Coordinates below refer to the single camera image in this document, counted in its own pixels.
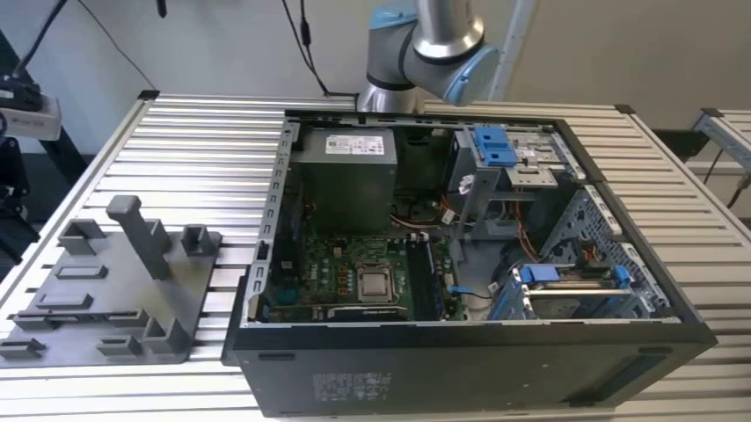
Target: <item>aluminum table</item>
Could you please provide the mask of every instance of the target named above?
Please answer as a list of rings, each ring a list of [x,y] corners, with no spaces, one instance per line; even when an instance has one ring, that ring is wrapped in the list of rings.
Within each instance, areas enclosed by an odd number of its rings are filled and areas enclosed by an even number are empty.
[[[43,240],[0,284],[0,338],[13,328],[7,316],[25,308],[60,256],[55,239],[65,222],[93,218],[116,230],[104,208],[115,194],[135,193],[144,217],[161,218],[168,230],[204,223],[224,235],[191,358],[180,365],[0,370],[0,416],[263,419],[239,369],[220,364],[220,350],[235,287],[254,256],[286,108],[346,110],[352,103],[164,94],[136,102],[44,226]],[[639,117],[614,106],[516,103],[455,108],[428,102],[426,112],[566,119],[719,345],[612,411],[356,420],[751,420],[751,234]]]
[[[746,173],[751,173],[751,112],[706,108],[694,124],[694,130],[704,132],[740,164]]]

